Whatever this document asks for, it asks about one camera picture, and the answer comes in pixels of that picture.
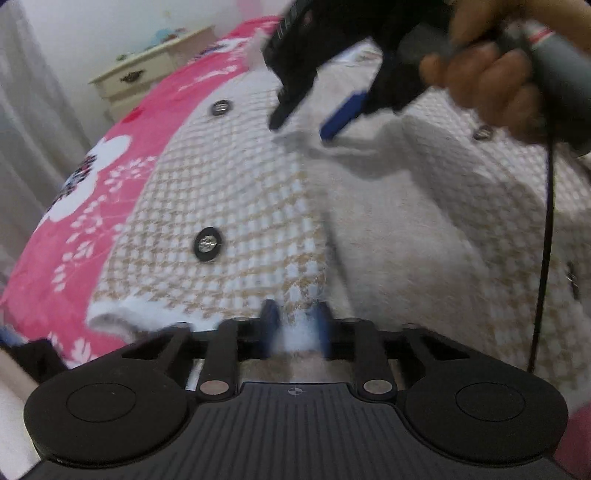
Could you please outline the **person's right hand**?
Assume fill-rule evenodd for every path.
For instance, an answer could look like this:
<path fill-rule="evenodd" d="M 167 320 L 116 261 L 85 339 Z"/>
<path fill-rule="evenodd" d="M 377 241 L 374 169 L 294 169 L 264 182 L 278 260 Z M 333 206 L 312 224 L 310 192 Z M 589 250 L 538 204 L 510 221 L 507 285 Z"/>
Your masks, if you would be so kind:
<path fill-rule="evenodd" d="M 420 75 L 427 85 L 448 90 L 459 107 L 475 111 L 484 123 L 535 144 L 545 134 L 530 60 L 520 50 L 502 54 L 493 43 L 476 42 L 506 17 L 533 19 L 590 52 L 590 6 L 584 1 L 458 1 L 450 33 L 462 50 L 449 60 L 424 57 Z"/>

